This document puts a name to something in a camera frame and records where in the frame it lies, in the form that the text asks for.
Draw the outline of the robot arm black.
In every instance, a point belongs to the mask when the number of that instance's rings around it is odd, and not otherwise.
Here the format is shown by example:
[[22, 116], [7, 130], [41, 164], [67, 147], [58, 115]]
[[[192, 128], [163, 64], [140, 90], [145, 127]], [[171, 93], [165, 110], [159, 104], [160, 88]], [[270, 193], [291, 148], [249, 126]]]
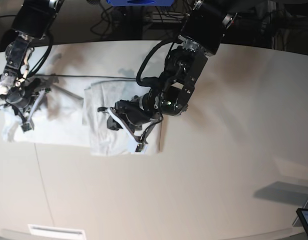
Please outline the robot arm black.
[[[54, 43], [50, 28], [56, 19], [63, 1], [26, 0], [17, 13], [12, 30], [18, 35], [6, 47], [6, 65], [0, 74], [0, 111], [11, 108], [20, 118], [24, 132], [34, 129], [33, 114], [38, 109], [45, 94], [50, 92], [50, 84], [36, 74], [47, 60]], [[34, 67], [29, 60], [34, 53], [33, 40], [48, 39], [48, 48]]]
[[[216, 55], [236, 16], [236, 12], [215, 0], [197, 0], [179, 35], [159, 42], [140, 65], [136, 83], [149, 91], [132, 100], [120, 100], [113, 107], [98, 108], [109, 114], [107, 128], [125, 130], [137, 144], [144, 145], [165, 115], [178, 116], [186, 111], [208, 58]], [[167, 44], [171, 47], [160, 76], [142, 77], [151, 57]]]

